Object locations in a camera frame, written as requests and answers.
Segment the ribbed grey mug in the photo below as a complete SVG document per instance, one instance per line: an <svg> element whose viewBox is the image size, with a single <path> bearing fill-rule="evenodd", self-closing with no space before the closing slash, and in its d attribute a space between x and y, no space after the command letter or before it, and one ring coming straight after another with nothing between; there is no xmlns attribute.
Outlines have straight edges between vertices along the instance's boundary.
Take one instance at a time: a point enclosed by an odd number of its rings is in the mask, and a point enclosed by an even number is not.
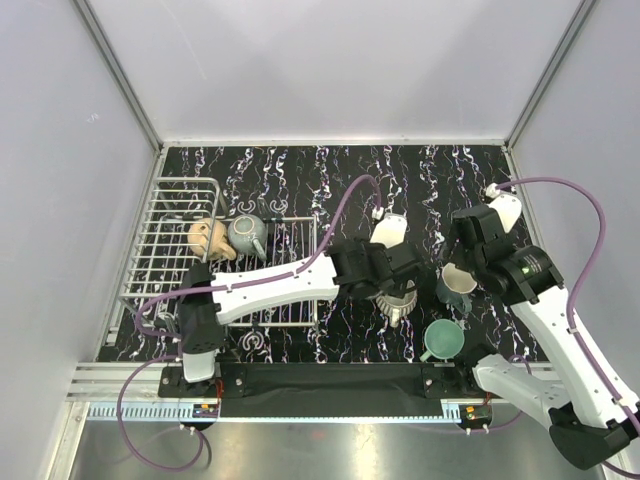
<svg viewBox="0 0 640 480"><path fill-rule="evenodd" d="M380 295L375 299L378 309L384 314L391 328L396 328L400 320L406 317L417 304L417 294L415 291L409 292L403 297L393 297L390 295Z"/></svg>

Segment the dark mug cream interior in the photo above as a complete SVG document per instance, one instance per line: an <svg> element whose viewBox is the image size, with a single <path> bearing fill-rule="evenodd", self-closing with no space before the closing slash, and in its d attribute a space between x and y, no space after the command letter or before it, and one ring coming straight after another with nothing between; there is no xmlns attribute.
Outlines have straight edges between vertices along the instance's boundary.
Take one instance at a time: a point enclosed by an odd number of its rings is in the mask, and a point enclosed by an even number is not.
<svg viewBox="0 0 640 480"><path fill-rule="evenodd" d="M477 286L476 280L468 272L458 269L453 263L447 263L441 270L436 296L441 303L468 314L472 309L470 294Z"/></svg>

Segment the mint green mug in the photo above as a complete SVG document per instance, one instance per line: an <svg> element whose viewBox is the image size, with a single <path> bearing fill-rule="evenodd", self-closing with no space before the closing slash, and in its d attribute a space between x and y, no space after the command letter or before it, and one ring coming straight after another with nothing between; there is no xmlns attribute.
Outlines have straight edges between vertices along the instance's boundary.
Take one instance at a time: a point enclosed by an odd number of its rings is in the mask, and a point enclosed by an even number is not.
<svg viewBox="0 0 640 480"><path fill-rule="evenodd" d="M425 352L420 356L420 361L427 362L430 358L453 359L462 351L464 343L464 331L455 322L435 320L424 333Z"/></svg>

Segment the grey glazed mug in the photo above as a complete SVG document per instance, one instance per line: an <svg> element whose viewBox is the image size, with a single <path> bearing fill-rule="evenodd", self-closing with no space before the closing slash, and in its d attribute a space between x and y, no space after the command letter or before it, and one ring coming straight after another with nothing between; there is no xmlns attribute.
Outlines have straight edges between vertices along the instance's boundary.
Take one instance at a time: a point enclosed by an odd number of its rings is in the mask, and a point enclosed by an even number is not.
<svg viewBox="0 0 640 480"><path fill-rule="evenodd" d="M267 260L266 242L268 232L263 220L252 214L243 214L233 219L228 228L231 246L245 256Z"/></svg>

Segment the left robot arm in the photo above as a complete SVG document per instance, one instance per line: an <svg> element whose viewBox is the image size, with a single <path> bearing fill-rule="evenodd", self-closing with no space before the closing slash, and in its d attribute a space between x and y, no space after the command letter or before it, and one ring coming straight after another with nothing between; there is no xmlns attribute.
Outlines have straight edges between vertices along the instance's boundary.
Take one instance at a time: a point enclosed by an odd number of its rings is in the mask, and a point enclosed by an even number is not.
<svg viewBox="0 0 640 480"><path fill-rule="evenodd" d="M298 262L236 274L210 277L196 266L185 277L195 284L178 293L180 384L194 397L213 390L225 327L238 319L287 304L339 297L400 299L416 291L425 277L426 263L415 245L387 247L365 239L335 243Z"/></svg>

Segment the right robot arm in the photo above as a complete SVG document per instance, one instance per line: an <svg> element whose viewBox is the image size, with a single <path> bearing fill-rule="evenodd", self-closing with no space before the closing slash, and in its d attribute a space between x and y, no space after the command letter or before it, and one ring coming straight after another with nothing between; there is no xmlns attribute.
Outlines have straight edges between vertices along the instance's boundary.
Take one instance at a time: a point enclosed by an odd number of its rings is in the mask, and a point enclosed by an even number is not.
<svg viewBox="0 0 640 480"><path fill-rule="evenodd" d="M455 212L443 256L526 325L561 385L552 388L484 345L458 360L453 385L465 397L485 391L510 402L548 431L571 465L588 470L638 438L639 396L570 306L571 292L549 255L516 247L511 230L521 213L512 197Z"/></svg>

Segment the tan ceramic mug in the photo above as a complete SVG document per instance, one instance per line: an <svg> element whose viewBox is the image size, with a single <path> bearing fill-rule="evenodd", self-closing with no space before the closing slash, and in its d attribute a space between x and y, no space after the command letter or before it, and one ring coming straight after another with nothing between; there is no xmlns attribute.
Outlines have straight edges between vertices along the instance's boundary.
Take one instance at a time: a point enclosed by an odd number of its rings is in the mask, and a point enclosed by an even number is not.
<svg viewBox="0 0 640 480"><path fill-rule="evenodd" d="M229 242L227 227L217 219L206 218L192 223L187 244L193 254L207 261L233 261L237 258Z"/></svg>

